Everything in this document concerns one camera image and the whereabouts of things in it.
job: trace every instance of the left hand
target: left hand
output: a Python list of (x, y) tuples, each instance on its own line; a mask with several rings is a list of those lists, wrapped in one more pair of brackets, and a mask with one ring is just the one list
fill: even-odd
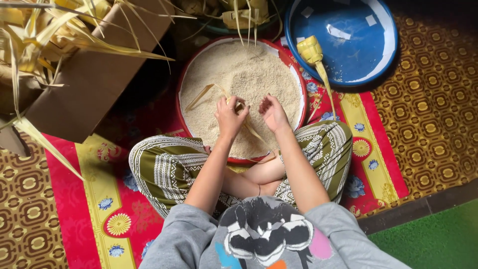
[(238, 101), (244, 104), (244, 100), (237, 96), (232, 96), (229, 104), (226, 103), (226, 97), (222, 97), (217, 102), (217, 111), (214, 116), (219, 123), (220, 136), (230, 139), (236, 138), (242, 123), (249, 114), (250, 106), (246, 106), (239, 115), (236, 114), (235, 108)]

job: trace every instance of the sweatshirt sleeve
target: sweatshirt sleeve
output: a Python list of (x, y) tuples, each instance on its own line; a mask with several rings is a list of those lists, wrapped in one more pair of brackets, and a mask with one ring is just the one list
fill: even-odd
[(344, 207), (328, 202), (311, 209), (305, 217), (330, 239), (348, 268), (409, 269), (372, 243)]
[(216, 230), (217, 221), (206, 212), (188, 204), (173, 206), (140, 269), (198, 268)]

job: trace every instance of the cardboard box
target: cardboard box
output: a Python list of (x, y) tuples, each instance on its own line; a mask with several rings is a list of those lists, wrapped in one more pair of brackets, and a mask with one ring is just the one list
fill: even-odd
[[(158, 0), (130, 2), (156, 14), (166, 14)], [(174, 14), (172, 5), (164, 5), (169, 14)], [(155, 39), (128, 7), (122, 5), (122, 9), (138, 37), (141, 50), (151, 52), (157, 45)], [(160, 40), (171, 23), (170, 18), (136, 11)], [(104, 20), (129, 30), (119, 4), (112, 7)], [(124, 29), (104, 22), (100, 23), (100, 27), (107, 43), (136, 47), (132, 35)], [(98, 28), (93, 31), (93, 35), (101, 38)], [(94, 132), (144, 61), (144, 58), (78, 50), (64, 62), (58, 74), (56, 83), (66, 86), (45, 90), (25, 117), (42, 133), (82, 143)], [(0, 146), (24, 155), (19, 139), (9, 128), (0, 131)]]

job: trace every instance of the hand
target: hand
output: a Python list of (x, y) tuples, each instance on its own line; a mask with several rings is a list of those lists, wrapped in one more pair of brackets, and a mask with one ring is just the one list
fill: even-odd
[(289, 120), (285, 114), (284, 108), (281, 106), (275, 96), (267, 94), (259, 105), (259, 113), (261, 114), (267, 127), (276, 134), (277, 130), (283, 128), (291, 128)]
[(219, 136), (234, 140), (239, 133), (242, 123), (249, 114), (250, 106), (246, 106), (244, 110), (237, 115), (235, 109), (238, 101), (244, 104), (244, 100), (237, 96), (232, 96), (229, 104), (226, 103), (226, 97), (222, 97), (221, 100), (217, 102), (217, 111), (214, 113), (214, 116), (219, 123)]

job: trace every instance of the green bowl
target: green bowl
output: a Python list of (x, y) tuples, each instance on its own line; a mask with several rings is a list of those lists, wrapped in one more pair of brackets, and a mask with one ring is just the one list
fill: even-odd
[[(290, 0), (275, 0), (274, 3), (277, 5), (277, 9), (279, 10), (279, 15), (283, 15), (285, 13), (285, 10), (289, 4)], [(274, 15), (276, 13), (274, 5), (272, 5), (271, 1), (268, 1), (268, 7), (269, 7), (269, 15)], [(274, 16), (271, 18), (269, 22), (263, 23), (259, 26), (257, 26), (257, 32), (265, 30), (267, 27), (272, 25), (274, 22), (277, 21), (278, 16)], [(202, 27), (204, 24), (206, 24), (206, 21), (204, 19), (199, 19), (197, 20), (199, 25)], [(231, 34), (238, 34), (238, 31), (236, 29), (229, 29), (227, 28), (222, 20), (219, 19), (213, 19), (206, 27), (204, 28), (206, 31), (215, 33), (215, 34), (220, 34), (220, 35), (231, 35)], [(248, 30), (247, 29), (241, 29), (240, 33), (241, 34), (247, 34)]]

